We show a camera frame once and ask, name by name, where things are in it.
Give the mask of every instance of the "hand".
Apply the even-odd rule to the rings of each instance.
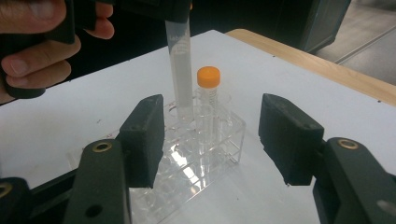
[[[55,28],[65,17],[64,0],[2,0],[0,1],[0,34],[35,34]],[[114,28],[108,17],[113,7],[96,4],[96,27],[87,31],[98,38],[109,39]],[[7,83],[18,88],[47,88],[65,80],[71,73],[65,60],[80,49],[80,41],[66,45],[46,40],[38,45],[5,57],[1,65],[7,73]],[[0,104],[13,100],[0,83]]]

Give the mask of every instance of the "white table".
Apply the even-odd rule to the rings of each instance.
[[[311,187],[287,187],[258,136],[263,93],[285,97],[325,128],[366,145],[396,174],[396,107],[215,31],[191,40],[192,72],[214,65],[247,123],[241,162],[162,223],[319,223]],[[70,170],[67,153],[117,130],[143,98],[174,99],[167,48],[0,107],[2,177],[31,188]]]

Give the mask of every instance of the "test tube rack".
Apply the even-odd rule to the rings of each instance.
[[[163,158],[153,189],[130,189],[133,223],[160,223],[241,158],[246,123],[232,111],[216,115],[217,139],[205,152],[197,149],[194,122],[187,126],[178,122],[175,103],[163,112]]]

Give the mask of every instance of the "dark floor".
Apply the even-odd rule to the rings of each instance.
[[[396,85],[396,0],[352,0],[334,43],[316,55]]]

